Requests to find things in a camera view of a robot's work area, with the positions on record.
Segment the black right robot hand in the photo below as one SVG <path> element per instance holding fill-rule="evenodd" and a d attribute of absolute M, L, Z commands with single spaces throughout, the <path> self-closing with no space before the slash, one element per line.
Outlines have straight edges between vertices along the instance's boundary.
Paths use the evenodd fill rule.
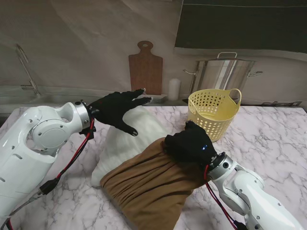
<path fill-rule="evenodd" d="M 191 120 L 186 122 L 183 131 L 167 135 L 163 148 L 179 162 L 208 165 L 218 156 L 206 131 Z"/>

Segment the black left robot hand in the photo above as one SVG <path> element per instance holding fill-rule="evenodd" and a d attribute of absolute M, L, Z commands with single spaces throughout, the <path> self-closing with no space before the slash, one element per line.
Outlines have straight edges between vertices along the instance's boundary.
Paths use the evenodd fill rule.
<path fill-rule="evenodd" d="M 127 111 L 152 101 L 151 97 L 140 97 L 144 92 L 145 89 L 113 92 L 92 102 L 89 106 L 97 121 L 113 126 L 135 137 L 138 135 L 138 131 L 127 125 L 123 121 L 123 116 Z"/>

